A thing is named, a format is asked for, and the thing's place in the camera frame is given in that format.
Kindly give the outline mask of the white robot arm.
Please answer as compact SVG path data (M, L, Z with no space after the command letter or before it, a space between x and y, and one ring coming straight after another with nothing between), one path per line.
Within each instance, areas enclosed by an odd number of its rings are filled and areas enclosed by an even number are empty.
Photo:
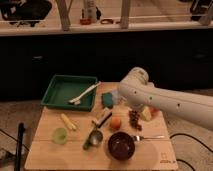
M118 84L118 93L129 106L140 111L143 105L175 114L213 131L213 97L152 87L148 73L132 68Z

